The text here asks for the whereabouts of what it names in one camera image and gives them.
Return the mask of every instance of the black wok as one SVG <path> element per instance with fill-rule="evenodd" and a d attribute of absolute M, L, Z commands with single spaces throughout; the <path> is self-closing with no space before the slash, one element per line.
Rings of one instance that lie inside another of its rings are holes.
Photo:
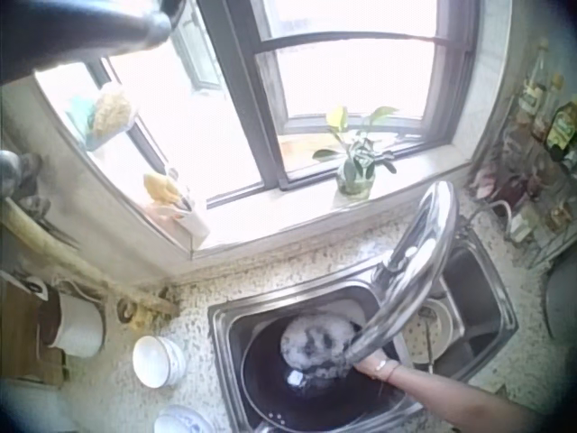
<path fill-rule="evenodd" d="M 357 420 L 374 408 L 382 382 L 352 369 L 345 377 L 315 379 L 291 368 L 280 353 L 280 339 L 296 316 L 267 325 L 243 358 L 244 393 L 270 424 L 286 431 L 327 431 Z"/>

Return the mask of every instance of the granite countertop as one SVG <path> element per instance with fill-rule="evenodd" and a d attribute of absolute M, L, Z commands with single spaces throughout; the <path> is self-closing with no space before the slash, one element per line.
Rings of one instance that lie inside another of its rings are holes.
<path fill-rule="evenodd" d="M 464 195 L 460 200 L 461 213 L 469 215 L 474 205 Z M 216 431 L 231 431 L 208 335 L 208 307 L 307 281 L 383 253 L 394 246 L 409 220 L 397 216 L 307 253 L 176 288 L 180 317 L 158 323 L 154 329 L 179 344 L 188 359 L 186 376 L 172 388 L 150 390 L 138 381 L 132 368 L 132 348 L 139 336 L 119 324 L 114 299 L 110 299 L 105 307 L 103 350 L 91 359 L 71 362 L 70 382 L 62 389 L 70 416 L 81 431 L 144 432 L 152 431 L 156 416 L 166 405 L 183 404 L 200 412 Z M 569 366 L 568 349 L 556 345 L 546 330 L 543 269 L 515 266 L 518 252 L 503 241 L 489 216 L 481 215 L 474 228 L 508 288 L 519 330 L 471 384 L 490 392 L 506 385 L 511 400 L 547 413 L 559 400 Z M 395 431 L 445 432 L 450 426 L 421 412 Z"/>

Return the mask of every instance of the wooden cutting board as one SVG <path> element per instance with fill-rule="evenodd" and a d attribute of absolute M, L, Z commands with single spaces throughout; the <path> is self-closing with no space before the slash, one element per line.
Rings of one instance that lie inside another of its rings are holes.
<path fill-rule="evenodd" d="M 5 285 L 2 299 L 2 364 L 3 378 L 28 379 L 60 387 L 64 383 L 64 353 L 40 343 L 41 360 L 36 356 L 36 324 L 42 300 Z"/>

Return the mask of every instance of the plant pot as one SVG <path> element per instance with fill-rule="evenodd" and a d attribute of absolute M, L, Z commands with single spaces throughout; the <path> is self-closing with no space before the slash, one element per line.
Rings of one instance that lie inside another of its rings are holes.
<path fill-rule="evenodd" d="M 336 172 L 336 184 L 339 191 L 345 196 L 367 198 L 373 183 L 375 183 L 375 170 L 372 170 L 371 176 L 367 179 L 367 169 L 371 164 L 374 167 L 374 161 L 361 161 L 359 163 L 362 167 L 362 174 L 352 160 L 346 159 Z"/>

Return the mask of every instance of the sink basin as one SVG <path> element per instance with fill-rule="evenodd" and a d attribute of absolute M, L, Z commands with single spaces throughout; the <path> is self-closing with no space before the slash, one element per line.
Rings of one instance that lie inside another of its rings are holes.
<path fill-rule="evenodd" d="M 363 325 L 377 312 L 384 296 L 371 285 L 380 260 L 376 257 L 317 280 L 209 308 L 215 364 L 233 430 L 254 431 L 262 421 L 241 385 L 243 353 L 252 336 L 277 318 L 307 310 L 336 312 Z M 503 283 L 471 230 L 458 231 L 443 276 L 429 296 L 445 304 L 454 327 L 451 344 L 435 362 L 438 374 L 467 381 L 517 330 Z M 413 365 L 401 334 L 383 349 L 404 365 L 426 369 Z M 336 431 L 383 431 L 421 409 L 404 392 L 389 386 L 360 419 Z"/>

